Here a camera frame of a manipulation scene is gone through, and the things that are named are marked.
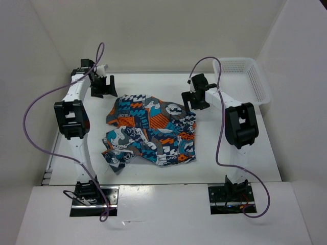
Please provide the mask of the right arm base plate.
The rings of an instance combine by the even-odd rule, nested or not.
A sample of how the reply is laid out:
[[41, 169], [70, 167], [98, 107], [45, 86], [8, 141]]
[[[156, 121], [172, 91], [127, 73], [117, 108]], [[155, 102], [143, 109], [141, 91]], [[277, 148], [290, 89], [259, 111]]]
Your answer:
[[227, 196], [224, 184], [208, 185], [208, 197], [211, 215], [238, 214], [243, 212], [243, 208], [246, 208], [246, 213], [257, 213], [251, 185], [232, 197]]

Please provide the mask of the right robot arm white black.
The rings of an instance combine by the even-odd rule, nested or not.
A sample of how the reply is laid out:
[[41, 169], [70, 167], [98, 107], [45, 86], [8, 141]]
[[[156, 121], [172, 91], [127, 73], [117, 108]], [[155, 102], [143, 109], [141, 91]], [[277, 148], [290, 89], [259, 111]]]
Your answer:
[[242, 103], [221, 89], [210, 84], [204, 74], [189, 78], [190, 91], [181, 94], [187, 112], [203, 110], [211, 105], [223, 113], [222, 126], [224, 135], [230, 145], [231, 170], [225, 176], [224, 195], [235, 201], [248, 186], [245, 169], [248, 167], [249, 153], [259, 135], [254, 105]]

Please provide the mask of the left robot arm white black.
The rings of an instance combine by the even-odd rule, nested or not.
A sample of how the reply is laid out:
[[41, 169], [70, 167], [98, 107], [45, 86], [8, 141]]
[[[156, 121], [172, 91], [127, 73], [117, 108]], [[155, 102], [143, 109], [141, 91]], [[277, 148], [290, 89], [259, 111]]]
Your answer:
[[92, 167], [87, 145], [90, 120], [83, 105], [88, 89], [92, 97], [117, 97], [114, 76], [106, 76], [107, 65], [96, 66], [91, 59], [81, 59], [80, 67], [71, 72], [72, 85], [64, 99], [54, 104], [60, 133], [68, 140], [73, 158], [79, 166], [73, 199], [82, 205], [104, 201], [97, 188], [97, 175]]

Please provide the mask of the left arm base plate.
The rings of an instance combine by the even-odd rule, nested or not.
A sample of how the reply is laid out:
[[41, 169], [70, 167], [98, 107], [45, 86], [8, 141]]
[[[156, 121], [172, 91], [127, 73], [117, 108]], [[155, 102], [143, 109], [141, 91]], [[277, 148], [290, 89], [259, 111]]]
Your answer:
[[[109, 202], [109, 217], [117, 216], [119, 186], [102, 186], [102, 191]], [[64, 191], [71, 200], [70, 217], [100, 217], [106, 210], [107, 205], [102, 195], [96, 199], [78, 198], [76, 191]]]

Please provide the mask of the colourful patterned shorts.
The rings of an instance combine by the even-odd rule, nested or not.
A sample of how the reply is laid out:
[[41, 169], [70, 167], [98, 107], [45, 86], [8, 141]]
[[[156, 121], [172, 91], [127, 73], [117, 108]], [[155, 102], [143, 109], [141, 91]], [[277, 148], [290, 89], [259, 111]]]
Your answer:
[[102, 156], [114, 173], [136, 157], [159, 167], [196, 159], [196, 114], [183, 105], [145, 94], [124, 95], [116, 99], [106, 123], [114, 129], [102, 140]]

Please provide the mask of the aluminium table edge rail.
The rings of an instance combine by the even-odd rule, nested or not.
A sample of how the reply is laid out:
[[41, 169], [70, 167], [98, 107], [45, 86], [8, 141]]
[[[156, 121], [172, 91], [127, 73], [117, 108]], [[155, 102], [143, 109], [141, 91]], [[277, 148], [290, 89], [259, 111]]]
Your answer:
[[[59, 130], [57, 130], [52, 148], [50, 150], [51, 153], [55, 153], [57, 144], [60, 145], [60, 139], [61, 139], [60, 132], [59, 132]], [[41, 186], [73, 186], [73, 185], [75, 185], [76, 180], [73, 180], [72, 177], [68, 178], [72, 181], [71, 183], [60, 182], [59, 184], [51, 184], [51, 177], [52, 177], [52, 173], [53, 173], [52, 163], [54, 161], [53, 160], [54, 157], [56, 157], [56, 156], [54, 156], [52, 154], [49, 155], [48, 163], [47, 163], [47, 166], [45, 168], [45, 171], [44, 171], [44, 174], [42, 177]]]

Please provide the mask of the white perforated plastic basket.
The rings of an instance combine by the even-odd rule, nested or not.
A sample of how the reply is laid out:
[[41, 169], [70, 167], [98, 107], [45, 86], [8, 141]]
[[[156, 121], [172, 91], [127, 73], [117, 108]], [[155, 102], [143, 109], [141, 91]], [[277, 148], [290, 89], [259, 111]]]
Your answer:
[[220, 89], [232, 98], [260, 106], [271, 101], [271, 91], [265, 76], [252, 58], [220, 58], [213, 60], [215, 75], [220, 77]]

